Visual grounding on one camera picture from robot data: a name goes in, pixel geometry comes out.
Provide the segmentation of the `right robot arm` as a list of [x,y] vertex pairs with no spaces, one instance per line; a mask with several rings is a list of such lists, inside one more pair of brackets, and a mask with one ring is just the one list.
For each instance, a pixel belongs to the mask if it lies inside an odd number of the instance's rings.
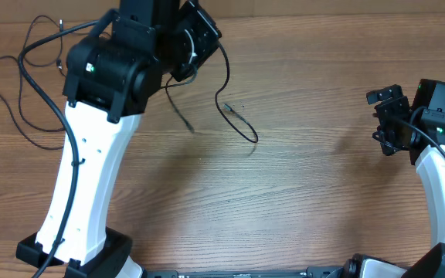
[[445,82],[422,79],[412,101],[395,84],[366,94],[379,125],[372,137],[386,156],[409,152],[420,177],[430,218],[432,247],[404,269],[382,259],[356,254],[336,277],[445,277]]

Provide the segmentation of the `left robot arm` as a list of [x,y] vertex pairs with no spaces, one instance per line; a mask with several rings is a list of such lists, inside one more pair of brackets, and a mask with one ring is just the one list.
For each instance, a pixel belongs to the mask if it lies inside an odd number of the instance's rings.
[[163,76],[193,81],[221,34],[196,1],[122,1],[85,28],[66,58],[66,106],[55,109],[66,135],[53,198],[16,256],[39,273],[65,265],[68,277],[143,277],[131,238],[106,225],[117,173]]

